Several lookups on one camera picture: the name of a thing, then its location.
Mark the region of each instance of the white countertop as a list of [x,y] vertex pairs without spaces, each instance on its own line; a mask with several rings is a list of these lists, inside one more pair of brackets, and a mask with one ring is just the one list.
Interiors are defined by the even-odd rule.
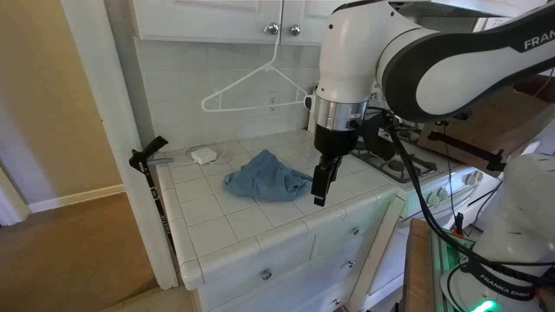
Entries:
[[260,253],[292,233],[308,232],[306,220],[313,216],[336,214],[350,204],[410,188],[345,155],[324,207],[313,206],[310,194],[296,201],[260,202],[225,192],[223,176],[239,169],[261,149],[273,152],[284,164],[312,175],[319,161],[312,133],[286,131],[213,147],[221,152],[214,162],[199,166],[185,150],[175,150],[164,152],[173,157],[171,162],[155,166],[178,265],[188,289],[201,285],[202,275],[228,261]]

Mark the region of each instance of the wire hanger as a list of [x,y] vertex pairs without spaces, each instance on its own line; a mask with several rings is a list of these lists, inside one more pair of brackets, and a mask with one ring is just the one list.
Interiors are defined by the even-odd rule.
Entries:
[[[260,67],[253,69],[251,72],[240,76],[239,79],[228,83],[227,86],[223,86],[218,91],[213,91],[211,95],[204,97],[201,100],[201,107],[204,112],[230,112],[230,110],[251,110],[251,109],[263,109],[263,107],[279,107],[279,105],[298,105],[303,103],[303,100],[294,100],[294,102],[275,102],[275,103],[263,103],[263,105],[251,105],[251,107],[221,107],[221,93],[237,86],[239,83],[242,83],[244,79],[247,79],[249,76],[260,72],[260,71],[273,71],[277,72],[282,79],[286,79],[289,84],[292,84],[303,97],[306,97],[308,93],[305,91],[305,88],[301,88],[299,84],[296,84],[291,77],[287,77],[284,72],[280,72],[273,62],[277,57],[277,50],[279,50],[279,36],[280,36],[280,29],[277,29],[277,38],[273,43],[273,55],[268,62],[261,64]],[[208,107],[208,100],[216,98],[218,97],[218,107]]]

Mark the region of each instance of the blue towel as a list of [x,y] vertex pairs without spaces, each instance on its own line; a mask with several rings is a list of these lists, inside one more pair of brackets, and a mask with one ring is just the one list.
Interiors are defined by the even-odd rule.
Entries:
[[223,178],[225,190],[260,201],[291,201],[306,194],[310,183],[310,176],[284,166],[265,149]]

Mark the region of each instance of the cabinet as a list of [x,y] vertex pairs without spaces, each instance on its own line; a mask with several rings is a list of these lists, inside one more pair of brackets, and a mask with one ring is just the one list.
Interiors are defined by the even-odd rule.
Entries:
[[131,12],[140,39],[273,43],[279,27],[286,45],[319,45],[325,19],[343,1],[133,0]]

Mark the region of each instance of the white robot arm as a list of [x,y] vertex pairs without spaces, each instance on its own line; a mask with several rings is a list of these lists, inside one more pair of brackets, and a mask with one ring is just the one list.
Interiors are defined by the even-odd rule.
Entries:
[[313,202],[324,204],[377,83],[388,107],[409,121],[440,121],[523,74],[555,65],[555,3],[482,32],[436,32],[388,1],[338,6],[320,50]]

